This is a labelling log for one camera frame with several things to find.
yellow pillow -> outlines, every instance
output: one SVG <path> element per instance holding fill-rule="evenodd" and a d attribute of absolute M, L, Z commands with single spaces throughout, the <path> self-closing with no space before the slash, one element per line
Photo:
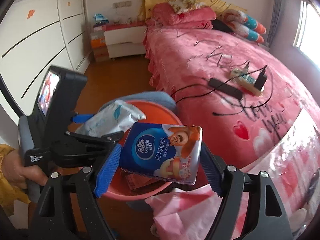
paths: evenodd
<path fill-rule="evenodd" d="M 200 0 L 166 0 L 173 8 L 176 14 L 186 13 L 188 11 L 200 9 L 206 4 Z"/>

cartoon bear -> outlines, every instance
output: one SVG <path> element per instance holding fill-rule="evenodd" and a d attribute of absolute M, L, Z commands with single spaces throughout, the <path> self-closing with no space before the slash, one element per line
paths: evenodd
<path fill-rule="evenodd" d="M 192 152 L 196 141 L 200 140 L 200 127 L 170 127 L 168 130 L 173 132 L 173 134 L 168 137 L 170 145 L 182 146 L 180 156 L 186 159 Z"/>

black cable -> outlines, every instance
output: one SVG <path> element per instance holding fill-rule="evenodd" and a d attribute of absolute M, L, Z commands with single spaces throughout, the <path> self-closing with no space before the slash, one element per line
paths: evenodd
<path fill-rule="evenodd" d="M 239 107 L 242 107 L 242 111 L 240 111 L 240 112 L 238 112 L 238 113 L 219 114 L 219 113 L 213 112 L 212 114 L 215 115 L 215 116 L 236 115 L 236 114 L 240 114 L 241 112 L 243 112 L 243 111 L 244 111 L 245 109 L 247 109 L 247 108 L 255 109 L 255 108 L 259 108 L 259 107 L 261 107 L 261 106 L 266 105 L 266 104 L 271 100 L 272 95 L 273 95 L 273 89 L 274 89 L 274 87 L 273 87 L 273 75 L 272 75 L 271 70 L 269 70 L 269 72 L 270 72 L 270 76 L 271 76 L 271 93 L 270 93 L 269 98 L 268 98 L 264 103 L 262 103 L 262 104 L 260 104 L 260 105 L 258 105 L 258 106 L 245 106 L 245 103 L 244 103 L 244 106 L 243 106 L 243 105 L 241 104 L 241 101 L 239 101 L 239 104 L 240 104 Z"/>
<path fill-rule="evenodd" d="M 185 88 L 195 87 L 195 86 L 205 86 L 205 85 L 204 85 L 204 84 L 192 84 L 192 85 L 185 86 L 185 87 L 180 88 L 180 89 L 178 89 L 177 91 L 175 91 L 175 92 L 171 95 L 171 97 L 172 97 L 176 92 L 179 92 L 179 91 L 181 91 L 181 90 L 183 90 L 183 89 L 185 89 Z"/>
<path fill-rule="evenodd" d="M 226 83 L 230 82 L 231 80 L 233 80 L 233 79 L 235 79 L 235 78 L 242 77 L 242 76 L 246 76 L 246 75 L 249 75 L 249 74 L 252 74 L 252 73 L 261 71 L 261 70 L 263 70 L 263 69 L 265 69 L 265 68 L 266 68 L 266 66 L 264 66 L 263 68 L 260 68 L 260 69 L 258 69 L 258 70 L 255 70 L 255 71 L 251 71 L 251 72 L 246 73 L 246 74 L 242 74 L 242 75 L 239 75 L 239 76 L 235 76 L 235 77 L 233 77 L 233 78 L 228 79 L 228 80 L 227 80 L 226 82 L 224 82 L 223 84 L 226 84 Z M 198 98 L 198 97 L 204 97 L 204 96 L 206 96 L 206 95 L 209 95 L 210 93 L 216 91 L 216 90 L 217 90 L 219 87 L 221 87 L 223 84 L 219 85 L 219 86 L 216 87 L 214 90 L 211 90 L 210 92 L 205 93 L 205 94 L 202 94 L 202 95 L 183 97 L 183 98 L 179 99 L 179 100 L 176 102 L 176 104 L 179 103 L 180 101 L 186 99 L 186 98 Z"/>
<path fill-rule="evenodd" d="M 219 93 L 217 93 L 223 100 L 225 100 L 227 103 L 229 103 L 230 105 L 232 106 L 237 106 L 237 107 L 242 107 L 240 105 L 237 105 L 237 104 L 234 104 L 234 103 L 231 103 L 228 99 L 226 99 L 224 96 L 220 95 Z"/>

vinda logo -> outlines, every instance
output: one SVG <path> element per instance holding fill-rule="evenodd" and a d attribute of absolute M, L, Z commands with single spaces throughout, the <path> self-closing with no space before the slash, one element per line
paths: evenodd
<path fill-rule="evenodd" d="M 155 152 L 155 138 L 152 135 L 143 135 L 136 144 L 136 154 L 142 160 L 149 160 Z"/>

window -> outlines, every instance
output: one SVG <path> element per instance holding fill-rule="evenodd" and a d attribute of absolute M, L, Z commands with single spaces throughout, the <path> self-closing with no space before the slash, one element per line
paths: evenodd
<path fill-rule="evenodd" d="M 301 1 L 300 22 L 294 46 L 320 67 L 320 16 L 314 7 Z"/>

